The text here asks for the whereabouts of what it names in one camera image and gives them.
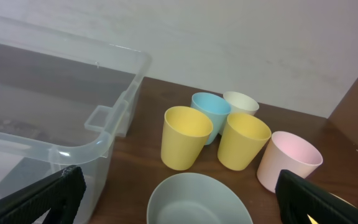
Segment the wooden table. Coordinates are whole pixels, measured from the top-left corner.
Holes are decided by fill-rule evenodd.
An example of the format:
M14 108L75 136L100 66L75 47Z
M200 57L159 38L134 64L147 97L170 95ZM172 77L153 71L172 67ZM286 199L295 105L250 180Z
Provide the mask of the wooden table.
M145 78L132 126L126 138L116 138L104 191L91 219L93 224L146 223L146 209L154 188L180 173L160 158L164 112L172 106L189 106L201 90ZM269 105L260 105L256 117L274 131L288 131L312 143L324 157L309 177L312 183L342 197L358 208L358 147L327 119ZM204 147L195 164L197 172L227 185L242 200L255 224L281 223L275 194L256 178L264 148L243 171L224 167L217 158L220 136Z

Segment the plastic bin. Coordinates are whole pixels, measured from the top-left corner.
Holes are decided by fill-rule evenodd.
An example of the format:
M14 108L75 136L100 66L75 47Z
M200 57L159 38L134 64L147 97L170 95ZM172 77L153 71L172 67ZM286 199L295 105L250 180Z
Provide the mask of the plastic bin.
M0 17L0 198L77 164L87 189L75 223L86 223L150 62L137 50Z

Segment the blue cup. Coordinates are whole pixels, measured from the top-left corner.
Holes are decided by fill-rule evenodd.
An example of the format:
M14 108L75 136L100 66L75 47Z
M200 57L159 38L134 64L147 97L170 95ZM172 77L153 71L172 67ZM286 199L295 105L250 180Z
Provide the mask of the blue cup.
M211 144L218 134L221 126L226 122L230 113L230 104L223 98L211 93L195 93L191 97L191 107L203 112L214 125L206 145Z

